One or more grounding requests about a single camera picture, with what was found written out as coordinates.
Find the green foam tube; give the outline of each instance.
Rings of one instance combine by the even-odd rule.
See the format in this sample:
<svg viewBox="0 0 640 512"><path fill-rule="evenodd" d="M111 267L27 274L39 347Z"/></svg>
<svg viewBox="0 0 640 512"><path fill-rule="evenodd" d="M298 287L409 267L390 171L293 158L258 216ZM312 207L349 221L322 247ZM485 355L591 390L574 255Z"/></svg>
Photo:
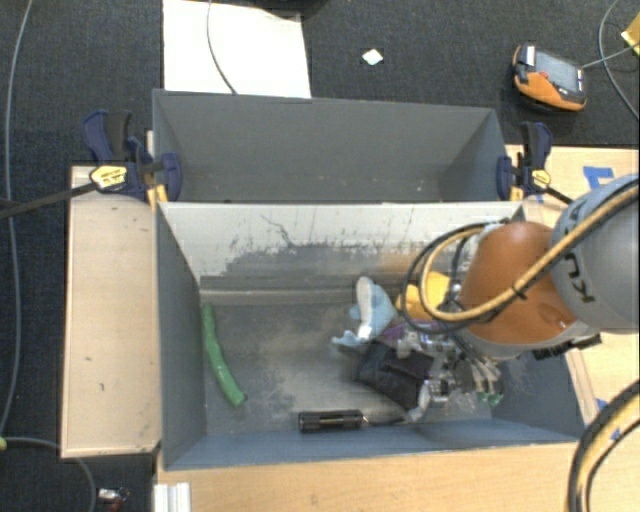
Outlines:
<svg viewBox="0 0 640 512"><path fill-rule="evenodd" d="M227 397L229 402L234 407L238 407L242 402L247 399L238 384L236 383L233 375L229 371L229 367L222 357L222 349L218 345L216 338L216 325L213 320L213 307L211 304L204 304L201 308L202 313L202 337L204 338L204 346L209 354L209 361L211 362L211 369L216 376L220 389Z"/></svg>

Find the clamp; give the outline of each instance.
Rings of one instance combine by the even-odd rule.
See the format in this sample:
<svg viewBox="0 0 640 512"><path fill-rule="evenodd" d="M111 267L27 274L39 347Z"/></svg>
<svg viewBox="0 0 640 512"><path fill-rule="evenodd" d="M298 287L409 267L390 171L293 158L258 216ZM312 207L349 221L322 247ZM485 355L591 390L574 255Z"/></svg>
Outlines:
<svg viewBox="0 0 640 512"><path fill-rule="evenodd" d="M524 153L518 152L516 166L510 157L498 159L496 186L502 200L520 201L534 194L549 194L563 203L573 200L551 185L551 176L545 170L547 157L551 154L553 137L544 123L521 123Z"/></svg>
<svg viewBox="0 0 640 512"><path fill-rule="evenodd" d="M152 190L164 189L176 201L182 188L182 168L175 152L158 162L135 137L128 136L131 112L97 110L82 123L84 142L98 167L89 175L102 193L118 193L146 201Z"/></svg>

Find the cable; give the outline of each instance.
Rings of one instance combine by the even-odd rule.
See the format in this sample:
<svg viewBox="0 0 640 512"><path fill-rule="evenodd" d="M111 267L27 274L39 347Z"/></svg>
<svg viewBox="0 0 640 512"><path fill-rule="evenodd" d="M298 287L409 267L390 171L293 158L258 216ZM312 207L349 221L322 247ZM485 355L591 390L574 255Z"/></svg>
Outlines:
<svg viewBox="0 0 640 512"><path fill-rule="evenodd" d="M6 102L6 112L5 112L5 123L4 123L4 174L5 174L5 188L6 188L6 201L5 204L11 205L13 203L13 192L11 189L11 110L12 110L12 101L13 101L13 86L15 84L15 75L16 68L18 65L18 55L20 53L20 47L22 46L22 38L24 36L25 28L27 26L27 22L29 20L29 15L31 13L31 8L33 6L33 0L29 0L27 7L24 12L24 16L22 18L22 24L20 25L20 31L18 32L18 38L16 39L16 46L13 51L13 58L11 60L11 70L9 72L9 86L7 89L7 102ZM7 402L4 407L4 411L2 413L2 418L0 419L0 446L9 444L32 444L36 446L43 446L48 448L53 448L58 450L59 447L57 444L46 441L44 439L37 439L35 437L6 437L3 438L2 435L7 426L7 421L9 419L9 412L11 410L11 406L13 404L13 399L15 397L16 392L16 384L18 382L18 373L20 369L20 355L22 352L22 294L21 294L21 286L20 286L20 266L18 261L18 244L16 240L16 232L14 219L12 216L8 217L9 224L9 243L11 246L11 260L13 266L13 283L15 290L15 322L16 322L16 336L15 336L15 355L13 360L13 369L11 372L11 382L9 384L9 393L7 396ZM80 459L73 459L76 464L80 466L85 476L87 477L87 481L90 487L90 501L88 512L93 512L96 507L96 485L93 479L93 475L91 474L91 470L86 465L86 463Z"/></svg>
<svg viewBox="0 0 640 512"><path fill-rule="evenodd" d="M640 381L635 381L604 406L598 416L585 429L576 449L569 473L568 510L580 512L583 482L602 453L601 446L625 421L630 413L637 413L640 406Z"/></svg>
<svg viewBox="0 0 640 512"><path fill-rule="evenodd" d="M229 80L227 79L227 76L222 71L222 68L220 67L220 64L218 63L218 59L216 59L216 54L213 51L213 45L211 44L211 31L209 29L209 20L210 20L210 18L211 18L211 0L209 0L209 7L207 8L207 43L209 44L209 53L211 54L211 59L213 60L213 63L215 64L216 69L218 70L218 73L220 74L220 77L222 78L222 81L229 88L229 90L231 91L231 94L238 94L238 91L236 91L233 88L233 86L231 85L231 82L229 82Z"/></svg>
<svg viewBox="0 0 640 512"><path fill-rule="evenodd" d="M640 426L640 420L636 420L634 421L631 426L629 428L627 428L624 432L622 432L620 434L619 437L617 437L616 439L614 439L613 443L611 444L611 446L609 446L603 453L602 455L600 455L600 457L598 458L598 460L596 461L596 463L594 464L593 468L591 469L591 471L589 472L589 476L587 477L587 483L585 485L585 491L584 491L584 496L585 496L585 501L586 501L586 507L585 507L585 512L589 512L591 505L590 505L590 501L591 501L591 489L593 487L593 482L595 480L596 477L596 473L598 472L598 470L600 469L600 466L602 466L602 463L607 459L607 457L609 457L609 455L611 454L611 452L620 444L622 443L622 441L624 441L624 439L631 434L631 432L633 432L636 428L638 428Z"/></svg>
<svg viewBox="0 0 640 512"><path fill-rule="evenodd" d="M565 196L562 192L556 190L555 188L547 187L546 192L551 197L555 197L558 201L562 201L564 204L573 203L573 199L571 199L569 196Z"/></svg>
<svg viewBox="0 0 640 512"><path fill-rule="evenodd" d="M449 334L449 333L458 331L460 329L464 329L465 327L467 327L467 326L471 325L472 323L476 322L476 320L471 320L471 321L467 321L467 322L458 322L454 326L450 326L450 325L446 325L446 324L443 325L442 323L439 323L440 328L437 328L437 329L424 327L423 325L420 325L420 324L416 323L413 320L413 318L411 318L411 316L409 315L409 312L407 310L407 289L409 288L409 284L411 283L411 280L413 279L413 274L415 273L416 268L418 267L420 262L423 260L423 258L426 255L428 255L436 246L438 246L439 244L444 242L447 239L447 237L449 237L452 233L453 234L457 234L457 233L465 232L465 231L468 231L468 230L471 230L471 229L474 229L474 228L484 229L489 224L492 224L492 223L491 222L482 222L482 223L476 223L476 224L469 224L467 226L462 226L460 228L457 228L457 229L455 229L455 230L453 230L453 231L451 231L449 233L445 233L444 235L441 235L438 238L436 238L435 240L433 240L432 242L430 242L415 257L415 259L413 260L413 262L409 266L409 270L405 274L405 278L404 278L404 281L402 283L402 290L400 292L400 311L401 311L402 316L404 317L405 321L407 322L407 324L409 324L414 330L416 330L418 332L422 332L424 334L431 334L431 335Z"/></svg>
<svg viewBox="0 0 640 512"><path fill-rule="evenodd" d="M60 450L60 446L58 446L56 443L53 443L51 441L45 441L44 439L37 439L35 437L6 437L5 440L10 444L34 445L34 446L42 446L45 448L51 448L56 451ZM80 466L80 468L84 472L85 477L87 478L87 483L89 484L89 488L91 489L89 507L87 508L87 511L93 512L96 508L96 502L97 502L96 483L95 483L95 480L93 479L93 474L91 473L89 466L87 466L87 464L83 460L81 459L71 459L71 460L73 460L73 462L75 462L78 466Z"/></svg>
<svg viewBox="0 0 640 512"><path fill-rule="evenodd" d="M72 197L78 197L83 194L93 192L94 190L96 190L96 185L95 183L91 182L69 190L56 192L55 194L51 194L40 199L35 199L34 201L29 201L28 203L18 203L15 206L11 206L4 211L0 211L0 220L11 219L12 217L20 215L21 213L27 213L33 210L37 210L38 208L42 208L43 206L54 204L58 201L71 199Z"/></svg>
<svg viewBox="0 0 640 512"><path fill-rule="evenodd" d="M598 60L594 60L593 62L589 62L589 64L585 64L584 66L582 66L582 69L590 68L591 66L595 66L596 64L600 64L601 62L604 62L606 60L613 59L614 57L617 57L618 55L622 55L623 53L627 53L629 50L633 50L639 44L640 44L640 42L634 44L633 46L628 46L624 50L620 50L619 52L616 52L616 53L614 53L612 55L608 55L607 57L604 57L603 59L598 59Z"/></svg>
<svg viewBox="0 0 640 512"><path fill-rule="evenodd" d="M442 301L442 305L451 304L454 302L453 296L453 287L455 286L455 281L458 277L458 266L460 265L460 256L462 256L462 251L464 250L465 245L470 238L463 238L458 245L456 246L456 252L453 254L453 258L451 259L451 270L449 272L449 283L447 284L447 291L444 295L444 300ZM420 293L420 300L422 300L422 290L418 290Z"/></svg>
<svg viewBox="0 0 640 512"><path fill-rule="evenodd" d="M29 0L27 8L24 11L24 17L22 18L22 24L20 25L20 32L18 32L18 38L16 39L16 47L13 51L13 58L11 60L11 71L9 72L9 87L7 89L7 110L4 118L4 181L7 194L7 200L13 200L13 192L11 190L11 108L13 101L13 86L16 77L16 68L18 66L18 54L20 53L20 47L22 46L22 37L24 36L24 30L29 20L29 14L31 13L31 7L33 6L33 0ZM0 419L0 436L4 433L4 429L7 426L9 420L9 410L13 404L13 398L16 393L16 384L18 382L18 369L20 367L20 353L22 352L22 293L20 287L20 265L18 262L18 243L16 240L16 228L13 223L13 218L9 218L9 244L11 246L11 261L13 266L13 287L15 293L15 305L16 305L16 352L13 356L13 370L11 372L11 383L9 384L9 394L7 396L7 404L5 405L4 412L2 413L2 419Z"/></svg>
<svg viewBox="0 0 640 512"><path fill-rule="evenodd" d="M482 316L493 313L496 314L502 308L506 307L509 303L514 301L518 296L522 296L523 293L533 286L543 275L545 275L555 264L560 261L560 258L564 253L577 245L580 241L586 238L591 229L597 225L602 224L610 216L614 215L618 211L622 210L638 198L638 180L630 182L633 186L621 187L623 192L615 195L607 200L604 204L599 206L596 210L591 212L584 220L580 222L570 233L565 235L556 245L554 245L549 251L547 251L538 261L536 261L529 270L527 270L513 286L491 300L480 304L474 308L449 313L439 311L432 304L428 303L428 298L425 294L426 303L423 304L426 312L437 320L444 322L460 322L463 320L478 320ZM444 242L437 245L430 251L429 257L425 264L425 271L422 276L419 288L426 286L426 276L429 274L431 267L438 255L449 245L457 240L470 237L479 233L481 230L478 228L470 228L466 231L457 231L450 233Z"/></svg>
<svg viewBox="0 0 640 512"><path fill-rule="evenodd" d="M598 53L600 54L600 58L601 59L604 59L604 50L603 50L603 45L602 45L602 39L603 39L603 33L604 33L604 25L607 22L607 19L609 18L609 15L611 14L611 11L613 10L613 8L616 5L618 5L619 1L620 0L615 0L611 4L609 9L607 9L607 12L605 13L605 15L602 17L602 21L600 22L600 26L598 27ZM629 99L624 95L624 93L622 92L622 89L620 89L620 86L618 85L618 82L615 80L615 78L613 78L613 75L611 74L611 70L609 69L609 63L606 60L603 60L602 61L602 65L604 66L604 70L607 73L607 76L609 77L609 80L611 81L611 85L613 85L613 88L618 93L618 96L620 96L620 99L622 99L624 104L631 111L631 113L633 114L633 117L636 118L636 121L640 121L640 116L638 116L638 111L635 108L633 108L633 105L631 104Z"/></svg>
<svg viewBox="0 0 640 512"><path fill-rule="evenodd" d="M451 261L451 276L449 278L449 284L447 286L447 291L445 294L445 298L444 301L442 302L442 304L440 304L438 306L439 310L443 309L443 306L450 304L450 299L453 298L452 297L452 287L453 287L453 282L452 279L455 278L455 275L457 274L457 260L460 258L460 252L462 251L462 249L464 248L464 246L466 245L467 241L469 241L469 239L471 238L472 235L467 235L467 233L471 233L472 234L478 234L478 233L482 233L482 231L484 231L484 227L478 227L478 228L473 228L469 231L462 231L461 233L459 233L458 235L455 235L456 240L460 240L458 242L458 245L456 247L456 251L453 255L453 259ZM431 254L433 254L433 251L429 251L428 255L430 256ZM418 286L418 295L420 296L420 302L422 303L422 307L426 310L427 307L426 305L429 303L428 298L427 298L427 293L426 293L426 282L427 282L427 278L428 278L428 268L427 268L427 263L429 261L429 258L425 259L424 265L422 266L422 271L420 272L420 277L418 278L418 283L422 283L421 286Z"/></svg>

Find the yellow cable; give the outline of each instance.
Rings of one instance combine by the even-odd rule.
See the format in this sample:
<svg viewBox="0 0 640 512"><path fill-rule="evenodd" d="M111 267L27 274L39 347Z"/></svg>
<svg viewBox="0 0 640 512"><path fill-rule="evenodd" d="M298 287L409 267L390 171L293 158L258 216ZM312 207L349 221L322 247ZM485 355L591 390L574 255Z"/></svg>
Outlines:
<svg viewBox="0 0 640 512"><path fill-rule="evenodd" d="M595 463L598 461L602 452L607 448L607 446L614 442L611 440L611 436L617 429L621 429L624 431L628 428L629 423L631 423L631 418L637 416L640 412L640 395L636 395L631 401L627 402L627 404L620 409L617 413L615 413L607 424L600 430L595 439L590 444L587 452L585 453L582 464L578 469L578 480L576 490L580 495L583 491L583 487L589 474L593 470Z"/></svg>
<svg viewBox="0 0 640 512"><path fill-rule="evenodd" d="M529 270L527 270L514 284L512 288L508 288L496 297L487 302L480 304L474 308L461 311L458 313L448 313L439 311L436 306L429 303L428 300L424 300L423 306L427 313L437 320L444 322L461 322L464 320L475 319L481 315L496 310L500 306L504 305L508 301L512 300L518 292L526 287L555 257L557 257L562 251L570 246L580 235L585 231L591 229L600 219L606 216L610 211L614 210L623 202L638 196L638 185L622 192L621 194L610 199L602 206L591 212L580 224L578 224L570 233L565 235L556 245L554 245L547 253L545 253L538 261L536 261ZM460 238L470 237L478 232L480 228L472 229L469 231L463 231L452 236L450 239L445 240L442 244L437 246L433 252L427 258L427 262L424 266L422 273L422 279L420 282L420 293L423 299L426 299L426 293L423 294L422 288L426 283L427 276L431 271L431 267L438 255L446 247L454 243Z"/></svg>
<svg viewBox="0 0 640 512"><path fill-rule="evenodd" d="M481 233L482 231L484 231L483 227L471 228L466 231L462 231L452 236L451 238L445 240L440 247L444 249L445 247L448 247L449 245L460 240L461 238L469 238L469 237L472 237L473 235L477 235L478 233ZM427 281L430 273L431 272L428 272L427 269L425 268L425 270L422 272L420 276L420 283L418 284L418 293L420 294L420 301L422 302L423 305L433 304L432 302L429 302L429 300L427 299Z"/></svg>

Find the black cord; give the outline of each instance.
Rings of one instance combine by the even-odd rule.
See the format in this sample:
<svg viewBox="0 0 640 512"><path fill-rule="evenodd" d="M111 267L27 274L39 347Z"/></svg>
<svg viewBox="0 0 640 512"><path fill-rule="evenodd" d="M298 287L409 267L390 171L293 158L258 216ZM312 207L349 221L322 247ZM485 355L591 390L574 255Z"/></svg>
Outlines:
<svg viewBox="0 0 640 512"><path fill-rule="evenodd" d="M454 229L453 231L450 231L449 233L445 233L444 235L439 236L438 238L433 240L431 243L429 243L415 257L415 259L413 260L413 262L409 266L409 270L407 271L407 273L405 275L404 281L402 283L402 291L400 292L400 310L401 310L402 316L404 317L404 319L407 322L407 324L409 324L414 330L416 330L418 332L421 332L421 333L424 333L424 334L429 334L429 335L450 334L452 332L464 329L465 327L468 327L469 325L471 325L473 323L476 323L478 321L476 319L465 320L463 322L456 322L455 325L448 324L448 323L443 323L443 322L438 322L438 325L440 325L440 328L438 328L438 329L426 328L426 327L414 322L413 318L411 318L411 316L409 315L409 312L407 311L407 289L409 288L409 284L413 280L413 275L414 275L418 265L420 265L420 263L424 259L426 259L428 257L428 255L438 245L440 245L442 242L448 240L453 235L456 235L458 233L462 233L463 231L468 231L470 229L485 228L489 224L492 224L492 223L491 222L481 222L481 223L476 223L476 224L468 224L466 226L462 226L460 228Z"/></svg>
<svg viewBox="0 0 640 512"><path fill-rule="evenodd" d="M589 450L589 447L593 443L593 440L598 434L605 428L607 423L613 418L622 408L624 408L636 395L640 393L640 381L627 386L619 395L617 395L611 402L603 407L598 416L591 424L585 429L578 443L578 448L573 456L571 462L571 470L569 472L569 511L581 512L581 506L579 504L580 496L578 493L578 477L580 475L580 469L584 462L584 457Z"/></svg>
<svg viewBox="0 0 640 512"><path fill-rule="evenodd" d="M586 497L586 507L585 507L585 512L589 512L589 510L591 509L591 488L593 486L593 482L595 480L596 477L596 473L598 472L598 470L600 469L600 466L602 466L602 463L605 461L605 459L611 454L611 452L620 445L620 443L622 441L624 441L624 439L631 433L633 432L636 428L638 428L638 426L640 426L640 420L636 420L634 421L629 428L627 428L627 430L625 430L623 433L620 434L619 437L617 437L616 439L614 439L613 443L600 455L600 457L598 457L598 460L596 461L596 463L593 465L593 468L591 469L591 471L589 472L589 476L587 477L587 482L585 484L585 497Z"/></svg>
<svg viewBox="0 0 640 512"><path fill-rule="evenodd" d="M458 267L460 266L460 257L462 256L462 251L464 250L465 245L467 245L467 242L470 239L471 237L463 238L462 240L460 240L458 242L458 245L456 246L456 252L453 253L453 258L451 259L451 270L449 272L449 283L447 285L447 291L445 292L444 300L441 307L449 304L455 304L458 307L461 306L454 299L453 287L455 286L456 280L458 278Z"/></svg>
<svg viewBox="0 0 640 512"><path fill-rule="evenodd" d="M546 192L550 196L555 197L556 199L562 201L564 204L573 203L573 199L571 199L569 196L565 196L562 192L560 192L559 190L556 190L555 188L547 187Z"/></svg>
<svg viewBox="0 0 640 512"><path fill-rule="evenodd" d="M213 45L211 44L211 31L209 30L210 18L211 18L211 0L209 0L209 7L207 8L207 43L209 44L209 53L211 54L211 59L213 60L213 64L216 66L216 69L220 74L220 78L222 78L222 81L229 88L229 90L231 91L231 94L238 94L238 91L236 91L233 88L233 85L231 85L231 82L229 82L229 80L227 79L227 75L225 75L224 72L222 71L222 68L218 63L218 59L216 59L216 54L213 51Z"/></svg>
<svg viewBox="0 0 640 512"><path fill-rule="evenodd" d="M20 215L21 213L27 213L37 210L38 208L42 208L43 206L78 197L83 194L87 194L88 192L93 192L94 190L96 190L96 185L94 183L87 183L79 187L64 190L62 192L56 192L55 194L50 194L48 196L41 197L40 199L35 199L34 201L29 201L28 203L14 203L15 206L11 206L4 211L0 211L0 220L9 219L16 215Z"/></svg>

